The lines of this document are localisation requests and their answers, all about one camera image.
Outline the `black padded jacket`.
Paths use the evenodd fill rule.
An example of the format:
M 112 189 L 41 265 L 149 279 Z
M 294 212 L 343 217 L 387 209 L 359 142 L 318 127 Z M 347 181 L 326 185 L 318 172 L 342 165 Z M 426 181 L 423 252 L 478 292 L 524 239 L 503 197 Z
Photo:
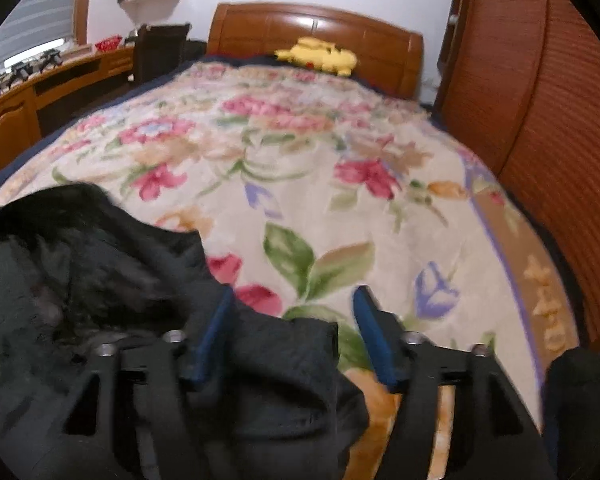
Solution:
M 338 327 L 247 306 L 92 184 L 0 207 L 0 479 L 340 479 Z

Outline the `floral bed blanket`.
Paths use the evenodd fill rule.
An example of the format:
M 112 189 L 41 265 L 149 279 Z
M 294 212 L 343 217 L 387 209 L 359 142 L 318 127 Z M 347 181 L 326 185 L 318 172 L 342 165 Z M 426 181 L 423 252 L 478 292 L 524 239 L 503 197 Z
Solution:
M 202 61 L 38 144 L 0 174 L 0 207 L 72 184 L 196 232 L 212 275 L 257 312 L 337 325 L 339 370 L 368 414 L 340 479 L 378 479 L 401 400 L 358 331 L 360 286 L 439 347 L 489 347 L 541 434 L 547 367 L 578 342 L 562 278 L 483 161 L 416 103 L 289 65 Z M 425 479 L 449 479 L 454 401 L 441 387 Z

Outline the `wooden desk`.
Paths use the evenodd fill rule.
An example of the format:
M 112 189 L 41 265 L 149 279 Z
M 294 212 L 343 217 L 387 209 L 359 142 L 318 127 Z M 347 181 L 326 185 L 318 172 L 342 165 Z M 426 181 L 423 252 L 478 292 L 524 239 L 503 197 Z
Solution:
M 0 171 L 58 128 L 130 88 L 134 49 L 90 54 L 0 96 Z

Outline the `louvered wooden wardrobe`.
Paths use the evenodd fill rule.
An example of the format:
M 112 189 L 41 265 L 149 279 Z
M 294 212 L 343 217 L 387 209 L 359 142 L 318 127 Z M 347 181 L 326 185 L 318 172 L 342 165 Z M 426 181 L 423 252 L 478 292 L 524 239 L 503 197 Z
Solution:
M 600 352 L 600 40 L 570 0 L 460 0 L 452 32 L 443 120 L 553 235 Z

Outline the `wooden headboard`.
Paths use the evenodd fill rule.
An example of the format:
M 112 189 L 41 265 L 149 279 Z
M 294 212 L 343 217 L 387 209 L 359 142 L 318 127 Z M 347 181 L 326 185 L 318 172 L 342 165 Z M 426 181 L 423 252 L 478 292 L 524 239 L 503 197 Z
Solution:
M 301 37 L 332 42 L 355 53 L 354 76 L 389 96 L 416 96 L 424 57 L 421 34 L 324 6 L 220 3 L 213 15 L 207 53 L 251 58 L 288 49 Z

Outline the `red basket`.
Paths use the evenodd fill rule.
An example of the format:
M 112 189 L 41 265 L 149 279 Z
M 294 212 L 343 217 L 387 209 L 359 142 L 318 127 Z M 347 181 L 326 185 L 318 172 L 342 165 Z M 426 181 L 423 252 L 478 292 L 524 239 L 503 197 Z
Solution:
M 119 35 L 110 36 L 103 40 L 100 40 L 99 42 L 96 42 L 95 50 L 98 53 L 112 52 L 117 50 L 118 47 L 120 47 L 122 41 L 123 38 Z

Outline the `dark desk chair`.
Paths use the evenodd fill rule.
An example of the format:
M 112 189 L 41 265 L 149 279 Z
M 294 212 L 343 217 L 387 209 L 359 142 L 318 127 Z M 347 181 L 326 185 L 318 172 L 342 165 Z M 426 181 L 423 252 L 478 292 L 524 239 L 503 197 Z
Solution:
M 207 43 L 188 39 L 191 28 L 189 24 L 143 25 L 134 44 L 134 82 L 144 84 L 204 56 Z

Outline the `yellow plush toy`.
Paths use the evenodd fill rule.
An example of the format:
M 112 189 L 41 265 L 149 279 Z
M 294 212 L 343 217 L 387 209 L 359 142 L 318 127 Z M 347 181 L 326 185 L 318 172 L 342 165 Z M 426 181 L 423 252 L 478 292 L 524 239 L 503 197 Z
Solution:
M 340 77 L 350 77 L 358 65 L 352 51 L 312 37 L 301 37 L 294 46 L 276 50 L 274 55 L 279 61 Z

